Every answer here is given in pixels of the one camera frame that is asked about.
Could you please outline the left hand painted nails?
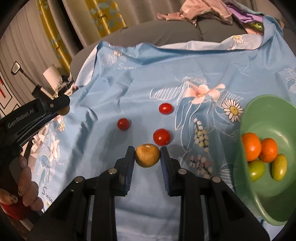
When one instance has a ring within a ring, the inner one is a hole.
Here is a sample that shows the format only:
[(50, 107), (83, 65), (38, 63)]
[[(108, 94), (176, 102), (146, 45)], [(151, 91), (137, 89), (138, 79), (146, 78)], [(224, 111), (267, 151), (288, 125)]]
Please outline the left hand painted nails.
[[(39, 187), (32, 181), (32, 172), (24, 156), (16, 158), (21, 167), (21, 175), (18, 181), (18, 195), (22, 197), (23, 205), (30, 207), (33, 211), (40, 211), (44, 207), (39, 195)], [(18, 198), (1, 188), (1, 204), (12, 205), (17, 203)]]

